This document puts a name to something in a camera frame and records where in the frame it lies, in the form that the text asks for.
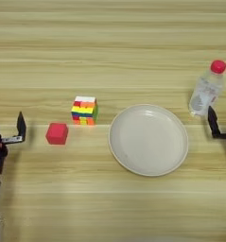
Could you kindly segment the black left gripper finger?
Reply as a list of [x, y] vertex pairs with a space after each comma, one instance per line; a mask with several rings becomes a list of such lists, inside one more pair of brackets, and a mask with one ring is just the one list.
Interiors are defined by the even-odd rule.
[[19, 112], [18, 119], [17, 119], [17, 130], [18, 130], [17, 140], [19, 142], [24, 142], [24, 140], [26, 139], [26, 121], [21, 112]]

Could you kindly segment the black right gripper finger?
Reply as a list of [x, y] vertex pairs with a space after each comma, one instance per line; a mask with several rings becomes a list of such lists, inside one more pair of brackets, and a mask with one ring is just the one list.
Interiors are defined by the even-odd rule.
[[217, 124], [217, 115], [212, 107], [208, 108], [208, 123], [214, 138], [219, 138], [221, 133]]

